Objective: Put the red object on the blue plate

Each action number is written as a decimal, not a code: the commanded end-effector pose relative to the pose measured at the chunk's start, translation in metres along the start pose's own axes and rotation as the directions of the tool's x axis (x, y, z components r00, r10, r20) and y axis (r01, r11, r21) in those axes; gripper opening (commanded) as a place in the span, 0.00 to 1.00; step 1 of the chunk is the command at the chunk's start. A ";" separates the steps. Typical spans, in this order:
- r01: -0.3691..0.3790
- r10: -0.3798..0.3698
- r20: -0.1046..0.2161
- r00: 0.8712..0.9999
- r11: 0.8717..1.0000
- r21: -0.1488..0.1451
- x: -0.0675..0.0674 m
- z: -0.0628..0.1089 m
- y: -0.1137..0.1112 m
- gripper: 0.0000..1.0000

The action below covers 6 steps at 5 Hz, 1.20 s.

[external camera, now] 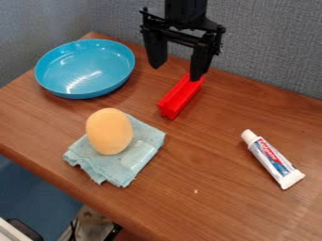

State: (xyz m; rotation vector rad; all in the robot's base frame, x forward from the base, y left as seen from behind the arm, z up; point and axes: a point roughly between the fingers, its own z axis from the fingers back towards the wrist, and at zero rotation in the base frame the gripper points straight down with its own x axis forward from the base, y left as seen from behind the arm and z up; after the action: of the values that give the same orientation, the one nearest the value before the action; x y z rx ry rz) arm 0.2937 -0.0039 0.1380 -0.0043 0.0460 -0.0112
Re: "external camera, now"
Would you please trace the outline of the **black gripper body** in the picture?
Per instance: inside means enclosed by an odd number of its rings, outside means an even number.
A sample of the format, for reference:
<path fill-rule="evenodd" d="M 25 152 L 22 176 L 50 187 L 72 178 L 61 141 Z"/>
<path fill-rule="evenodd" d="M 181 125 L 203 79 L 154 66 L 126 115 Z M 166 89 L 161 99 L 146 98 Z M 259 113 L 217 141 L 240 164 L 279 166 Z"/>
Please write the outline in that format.
<path fill-rule="evenodd" d="M 212 52 L 221 52 L 221 37 L 225 28 L 205 17 L 207 0 L 164 0 L 162 8 L 142 7 L 141 30 L 158 32 L 166 39 L 193 48 L 208 44 Z"/>

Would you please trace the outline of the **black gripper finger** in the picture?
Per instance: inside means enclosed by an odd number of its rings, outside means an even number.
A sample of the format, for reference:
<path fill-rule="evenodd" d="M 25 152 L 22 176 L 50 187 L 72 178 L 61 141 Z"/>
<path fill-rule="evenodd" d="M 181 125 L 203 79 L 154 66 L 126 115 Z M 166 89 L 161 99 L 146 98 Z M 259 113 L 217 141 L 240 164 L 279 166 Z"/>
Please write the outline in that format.
<path fill-rule="evenodd" d="M 157 69 L 166 60 L 166 39 L 158 32 L 141 30 L 149 65 Z"/>
<path fill-rule="evenodd" d="M 208 44 L 197 43 L 189 61 L 189 80 L 197 81 L 205 74 L 212 59 L 212 47 Z"/>

